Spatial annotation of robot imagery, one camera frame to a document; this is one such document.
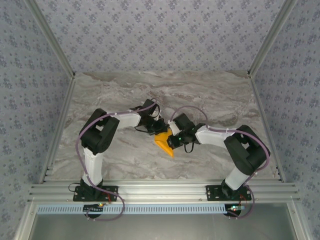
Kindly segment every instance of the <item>purple cable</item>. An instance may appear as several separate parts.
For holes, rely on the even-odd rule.
[[[209,127],[207,114],[206,114],[202,109],[200,109],[200,108],[197,107],[197,106],[185,105],[185,106],[181,106],[181,107],[177,108],[177,109],[173,112],[173,114],[172,114],[172,116],[171,116],[171,118],[170,118],[170,121],[171,121],[171,122],[172,122],[172,120],[174,119],[175,114],[176,114],[180,109],[183,109],[183,108],[193,108],[193,109],[199,110],[199,111],[204,115],[204,117],[205,117],[205,126],[207,127],[208,130],[210,130],[210,131],[212,131],[212,132],[216,132],[216,133],[238,133],[238,134],[246,135],[246,136],[248,136],[249,138],[251,138],[251,139],[253,139],[254,141],[256,141],[256,142],[262,147],[262,149],[263,149],[263,151],[264,151],[264,154],[265,154],[265,156],[266,156],[265,164],[264,164],[262,167],[258,168],[258,169],[256,170],[256,172],[261,171],[261,170],[265,169],[265,168],[268,166],[268,164],[269,164],[269,162],[270,162],[270,155],[269,155],[269,153],[268,153],[268,150],[267,150],[266,146],[265,146],[258,138],[256,138],[256,137],[253,136],[252,134],[247,133],[247,132],[245,132],[245,131],[240,131],[240,130],[236,130],[236,129],[235,129],[235,130],[233,130],[233,129],[214,129],[214,128],[212,128],[212,127]],[[243,219],[243,218],[247,217],[248,215],[250,215],[251,212],[252,212],[252,210],[253,210],[253,208],[254,208],[254,204],[255,204],[255,196],[254,196],[254,193],[252,192],[251,188],[250,188],[248,185],[246,185],[246,183],[247,183],[254,175],[255,175],[255,173],[253,173],[251,176],[249,176],[249,177],[245,180],[245,182],[243,183],[243,186],[244,186],[244,187],[247,187],[248,190],[251,192],[252,205],[251,205],[250,210],[249,210],[245,215],[243,215],[243,216],[237,216],[236,214],[234,214],[233,212],[230,211],[230,213],[233,214],[233,215],[235,215],[238,219]]]
[[[76,154],[78,155],[79,161],[80,161],[80,163],[81,163],[81,165],[82,165],[82,167],[83,167],[83,170],[84,170],[84,173],[85,173],[85,175],[86,175],[86,178],[88,179],[88,182],[89,182],[89,183],[91,184],[91,186],[94,187],[95,189],[97,189],[97,190],[99,190],[99,191],[101,191],[101,192],[107,193],[107,194],[114,195],[114,196],[118,197],[118,198],[121,200],[121,202],[122,202],[122,210],[121,210],[121,212],[120,212],[117,216],[115,216],[115,217],[113,217],[113,218],[110,218],[110,219],[96,219],[96,218],[92,219],[92,218],[90,218],[90,217],[88,216],[88,213],[89,213],[89,212],[87,212],[87,213],[86,213],[86,217],[88,218],[88,220],[100,221],[100,222],[109,222],[109,221],[117,220],[117,219],[120,218],[120,217],[122,216],[122,214],[124,213],[126,205],[125,205],[124,199],[123,199],[119,194],[114,193],[114,192],[112,192],[112,191],[104,190],[104,189],[96,186],[96,185],[91,181],[91,179],[90,179],[90,177],[89,177],[89,175],[88,175],[88,171],[87,171],[86,165],[85,165],[84,161],[83,161],[82,158],[81,158],[81,155],[80,155],[80,152],[79,152],[79,148],[78,148],[78,144],[79,144],[79,141],[80,141],[81,137],[82,137],[83,134],[84,134],[89,128],[91,128],[95,123],[97,123],[97,122],[99,122],[100,120],[105,119],[105,118],[107,118],[107,117],[109,117],[109,116],[123,115],[123,114],[130,114],[130,113],[138,113],[138,112],[142,112],[142,111],[144,111],[144,110],[147,110],[147,109],[152,108],[154,105],[157,104],[157,100],[156,100],[155,98],[152,98],[151,100],[155,100],[155,102],[154,102],[152,105],[150,105],[150,106],[148,106],[148,107],[145,107],[145,108],[142,108],[142,109],[129,110],[129,111],[120,111],[120,112],[112,112],[112,113],[108,113],[108,114],[106,114],[106,115],[103,115],[103,116],[101,116],[101,117],[98,117],[96,120],[94,120],[93,122],[91,122],[88,126],[86,126],[86,128],[83,129],[83,131],[79,134],[78,138],[76,139],[76,141],[75,141],[75,151],[76,151]]]

